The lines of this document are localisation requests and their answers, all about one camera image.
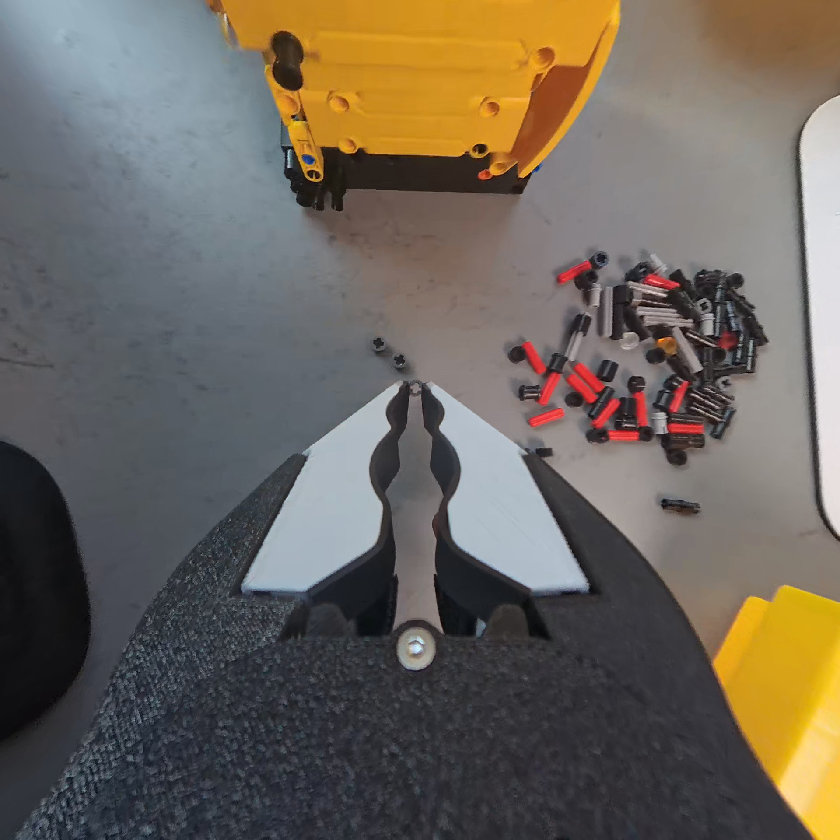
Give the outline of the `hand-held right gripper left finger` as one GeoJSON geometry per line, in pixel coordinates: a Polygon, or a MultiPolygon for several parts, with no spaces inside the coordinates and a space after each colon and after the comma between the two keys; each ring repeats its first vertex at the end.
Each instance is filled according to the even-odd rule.
{"type": "Polygon", "coordinates": [[[386,492],[411,395],[388,386],[301,455],[243,572],[243,596],[334,606],[361,636],[395,624],[396,545],[386,492]]]}

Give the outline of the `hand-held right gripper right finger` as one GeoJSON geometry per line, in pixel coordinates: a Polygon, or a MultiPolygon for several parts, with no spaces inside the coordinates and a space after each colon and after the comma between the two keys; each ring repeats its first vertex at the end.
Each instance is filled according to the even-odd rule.
{"type": "Polygon", "coordinates": [[[436,384],[422,386],[421,402],[443,495],[434,590],[444,633],[475,636],[510,605],[530,634],[545,635],[537,600],[592,587],[532,473],[543,461],[436,384]]]}

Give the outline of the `yellow plastic bin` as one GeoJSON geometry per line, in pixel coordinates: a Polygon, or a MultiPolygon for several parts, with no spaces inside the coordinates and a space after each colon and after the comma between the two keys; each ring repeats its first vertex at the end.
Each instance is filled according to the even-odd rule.
{"type": "Polygon", "coordinates": [[[753,752],[814,838],[839,838],[839,603],[780,587],[741,606],[713,659],[753,752]]]}

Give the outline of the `yellow black lego truck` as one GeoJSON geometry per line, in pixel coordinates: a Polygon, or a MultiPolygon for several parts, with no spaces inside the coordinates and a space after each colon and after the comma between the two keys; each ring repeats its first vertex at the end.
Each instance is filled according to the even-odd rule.
{"type": "Polygon", "coordinates": [[[301,207],[519,196],[595,89],[619,1],[209,1],[258,54],[301,207]]]}

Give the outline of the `pile of small lego parts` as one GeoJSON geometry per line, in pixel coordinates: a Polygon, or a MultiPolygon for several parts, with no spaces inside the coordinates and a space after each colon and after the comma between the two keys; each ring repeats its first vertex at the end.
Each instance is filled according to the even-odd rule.
{"type": "Polygon", "coordinates": [[[592,446],[656,444],[684,469],[727,436],[736,381],[753,377],[769,336],[739,271],[672,269],[647,252],[626,268],[597,249],[562,267],[579,297],[553,352],[520,339],[507,360],[529,380],[516,397],[537,410],[532,429],[582,412],[592,446]]]}

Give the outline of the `black padded wrist rest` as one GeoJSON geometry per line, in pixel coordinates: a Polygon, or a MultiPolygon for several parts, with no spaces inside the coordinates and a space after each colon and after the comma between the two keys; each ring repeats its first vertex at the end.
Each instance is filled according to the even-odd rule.
{"type": "Polygon", "coordinates": [[[67,502],[23,449],[1,443],[1,740],[62,698],[91,640],[88,582],[67,502]]]}

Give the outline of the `white board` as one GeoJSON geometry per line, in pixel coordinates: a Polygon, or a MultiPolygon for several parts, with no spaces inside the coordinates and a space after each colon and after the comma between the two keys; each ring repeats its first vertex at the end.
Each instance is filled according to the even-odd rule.
{"type": "Polygon", "coordinates": [[[805,336],[815,497],[839,538],[839,97],[805,122],[798,145],[805,336]]]}

